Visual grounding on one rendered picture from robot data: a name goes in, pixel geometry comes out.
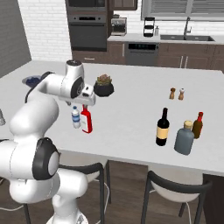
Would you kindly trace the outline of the brown wall cupboard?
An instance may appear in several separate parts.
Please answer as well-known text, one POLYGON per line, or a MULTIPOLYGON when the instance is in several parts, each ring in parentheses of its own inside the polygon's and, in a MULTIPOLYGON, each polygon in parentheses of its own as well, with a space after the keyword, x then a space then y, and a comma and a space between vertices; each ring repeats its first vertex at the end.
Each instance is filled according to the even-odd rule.
POLYGON ((114 11, 135 11, 137 0, 111 0, 114 11))

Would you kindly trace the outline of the black frame white stool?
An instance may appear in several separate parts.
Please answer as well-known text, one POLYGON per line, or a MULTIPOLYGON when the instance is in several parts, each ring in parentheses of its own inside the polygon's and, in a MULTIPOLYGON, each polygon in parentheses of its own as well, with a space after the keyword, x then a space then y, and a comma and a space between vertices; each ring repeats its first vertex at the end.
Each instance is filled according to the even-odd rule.
MULTIPOLYGON (((0 185, 4 182, 4 178, 0 178, 0 185)), ((24 209, 24 216, 26 219, 26 224, 32 224, 31 223, 31 218, 30 218, 30 214, 29 214, 29 209, 28 209, 28 205, 27 204, 23 204, 20 207, 17 208, 13 208, 13 209, 8 209, 8 208, 4 208, 4 207, 0 207, 0 210, 4 210, 4 211, 8 211, 8 212, 13 212, 13 211, 17 211, 20 208, 24 209)))
POLYGON ((105 224, 107 205, 111 203, 109 161, 105 157, 62 150, 59 167, 82 172, 87 181, 100 183, 100 220, 96 224, 105 224))
POLYGON ((157 165, 149 165, 146 185, 143 197, 143 210, 141 224, 146 222, 146 213, 150 193, 158 193, 161 197, 181 204, 178 216, 181 217, 189 203, 199 199, 194 221, 189 220, 189 224, 200 224, 200 217, 207 195, 207 191, 212 187, 212 182, 203 182, 203 174, 196 171, 184 171, 178 168, 163 168, 157 165))

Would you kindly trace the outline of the dark grey dishwasher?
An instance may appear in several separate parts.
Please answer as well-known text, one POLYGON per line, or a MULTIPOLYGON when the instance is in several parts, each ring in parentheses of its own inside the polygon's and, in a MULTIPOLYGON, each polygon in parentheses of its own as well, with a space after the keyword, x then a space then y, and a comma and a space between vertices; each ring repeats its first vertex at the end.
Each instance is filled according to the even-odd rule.
POLYGON ((159 43, 128 42, 125 45, 127 65, 154 67, 158 60, 159 43))

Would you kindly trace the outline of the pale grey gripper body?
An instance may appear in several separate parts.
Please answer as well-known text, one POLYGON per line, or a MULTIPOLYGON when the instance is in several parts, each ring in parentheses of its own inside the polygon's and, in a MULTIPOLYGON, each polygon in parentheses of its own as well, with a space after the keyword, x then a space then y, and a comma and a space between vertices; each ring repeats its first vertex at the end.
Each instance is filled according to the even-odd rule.
POLYGON ((90 96, 78 96, 74 99, 66 99, 67 102, 78 103, 82 105, 94 106, 96 102, 95 95, 92 94, 90 96))

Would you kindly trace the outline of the silver coffee machine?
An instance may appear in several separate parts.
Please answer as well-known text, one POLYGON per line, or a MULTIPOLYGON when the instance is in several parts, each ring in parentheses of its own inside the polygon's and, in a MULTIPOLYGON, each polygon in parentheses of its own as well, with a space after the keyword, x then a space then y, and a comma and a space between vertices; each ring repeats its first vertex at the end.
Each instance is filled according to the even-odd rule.
POLYGON ((125 36, 127 33, 127 18, 118 17, 111 19, 112 36, 125 36))

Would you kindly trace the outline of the black tiered stand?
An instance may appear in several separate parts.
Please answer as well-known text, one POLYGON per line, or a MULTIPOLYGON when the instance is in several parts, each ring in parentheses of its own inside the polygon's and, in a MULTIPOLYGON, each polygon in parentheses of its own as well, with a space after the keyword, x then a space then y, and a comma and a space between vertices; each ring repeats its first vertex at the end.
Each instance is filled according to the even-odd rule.
POLYGON ((154 34, 154 28, 155 28, 155 18, 146 17, 143 23, 143 35, 146 38, 151 38, 154 34))

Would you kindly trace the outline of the chrome sink tap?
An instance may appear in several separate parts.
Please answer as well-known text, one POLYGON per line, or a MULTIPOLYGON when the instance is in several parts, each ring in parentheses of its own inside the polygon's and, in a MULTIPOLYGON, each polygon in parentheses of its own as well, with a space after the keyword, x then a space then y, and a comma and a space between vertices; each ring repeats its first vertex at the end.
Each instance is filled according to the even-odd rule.
POLYGON ((186 40, 186 34, 187 33, 191 33, 191 29, 189 31, 187 30, 188 29, 188 23, 189 23, 190 20, 191 20, 190 17, 187 17, 186 18, 186 21, 185 21, 185 29, 184 29, 184 34, 183 34, 183 40, 186 40))

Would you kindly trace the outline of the brown base cupboard run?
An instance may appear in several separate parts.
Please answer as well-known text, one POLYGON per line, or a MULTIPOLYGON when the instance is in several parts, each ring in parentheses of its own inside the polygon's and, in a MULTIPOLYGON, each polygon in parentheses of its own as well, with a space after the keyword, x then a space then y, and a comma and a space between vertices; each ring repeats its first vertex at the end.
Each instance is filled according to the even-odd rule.
POLYGON ((224 45, 162 43, 159 46, 157 65, 220 70, 224 73, 224 45))
POLYGON ((125 44, 119 41, 109 41, 106 52, 72 51, 73 59, 84 63, 125 64, 125 44))

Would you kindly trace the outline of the brown bottle with red cap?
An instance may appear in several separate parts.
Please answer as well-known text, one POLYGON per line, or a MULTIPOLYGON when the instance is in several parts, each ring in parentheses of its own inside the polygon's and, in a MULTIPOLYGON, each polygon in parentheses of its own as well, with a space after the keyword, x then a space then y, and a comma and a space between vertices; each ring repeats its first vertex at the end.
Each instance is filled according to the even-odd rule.
POLYGON ((198 118, 194 121, 192 126, 192 133, 194 134, 195 139, 198 139, 200 137, 200 133, 203 127, 202 117, 203 113, 199 112, 198 118))

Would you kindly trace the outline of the black wall oven stack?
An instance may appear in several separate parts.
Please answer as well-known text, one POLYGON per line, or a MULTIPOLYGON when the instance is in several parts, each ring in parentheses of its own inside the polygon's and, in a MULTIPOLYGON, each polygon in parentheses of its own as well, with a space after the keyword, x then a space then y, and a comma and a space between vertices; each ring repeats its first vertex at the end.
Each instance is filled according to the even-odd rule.
POLYGON ((73 51, 107 51, 107 0, 66 0, 73 51))

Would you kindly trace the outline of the black pot with plant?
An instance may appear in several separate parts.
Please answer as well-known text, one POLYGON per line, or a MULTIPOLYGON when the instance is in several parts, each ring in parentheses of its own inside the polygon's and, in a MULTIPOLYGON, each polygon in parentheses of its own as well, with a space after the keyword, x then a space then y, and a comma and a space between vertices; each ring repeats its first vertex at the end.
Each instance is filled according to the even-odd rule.
POLYGON ((94 93, 100 97, 110 96, 114 93, 112 79, 107 74, 99 76, 94 84, 94 93))

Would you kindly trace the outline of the dark kitchen sink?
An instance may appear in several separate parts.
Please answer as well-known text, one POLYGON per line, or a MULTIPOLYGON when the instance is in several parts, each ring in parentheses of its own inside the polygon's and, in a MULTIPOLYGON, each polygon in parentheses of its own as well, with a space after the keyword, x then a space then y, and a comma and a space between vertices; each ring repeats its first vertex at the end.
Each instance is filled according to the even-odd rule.
POLYGON ((160 35, 162 40, 187 40, 187 41, 214 41, 210 36, 198 36, 198 35, 160 35))

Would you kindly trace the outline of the dark wine bottle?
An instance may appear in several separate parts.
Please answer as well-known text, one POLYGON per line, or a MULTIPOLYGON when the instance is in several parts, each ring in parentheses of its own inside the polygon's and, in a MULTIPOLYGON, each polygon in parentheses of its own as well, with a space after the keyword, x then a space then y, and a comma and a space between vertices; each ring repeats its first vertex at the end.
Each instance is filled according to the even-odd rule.
POLYGON ((162 117, 157 122, 156 144, 158 146, 165 146, 168 137, 170 123, 167 119, 168 108, 163 108, 162 117))

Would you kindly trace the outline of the blue bowl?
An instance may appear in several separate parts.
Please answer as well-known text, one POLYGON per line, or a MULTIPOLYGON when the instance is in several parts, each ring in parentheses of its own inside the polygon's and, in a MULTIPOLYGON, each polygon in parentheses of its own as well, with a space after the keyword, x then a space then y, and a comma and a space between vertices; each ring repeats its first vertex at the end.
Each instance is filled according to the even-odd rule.
POLYGON ((29 76, 22 80, 22 82, 28 87, 32 88, 40 82, 41 77, 39 75, 29 76))

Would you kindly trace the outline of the red plastic ketchup bottle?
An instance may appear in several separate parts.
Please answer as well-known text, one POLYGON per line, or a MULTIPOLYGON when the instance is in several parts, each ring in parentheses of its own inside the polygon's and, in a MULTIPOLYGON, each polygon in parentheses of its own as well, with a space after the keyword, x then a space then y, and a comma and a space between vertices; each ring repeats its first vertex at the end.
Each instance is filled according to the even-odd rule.
POLYGON ((88 111, 88 106, 83 105, 80 113, 81 127, 85 133, 91 133, 93 130, 91 113, 88 111))

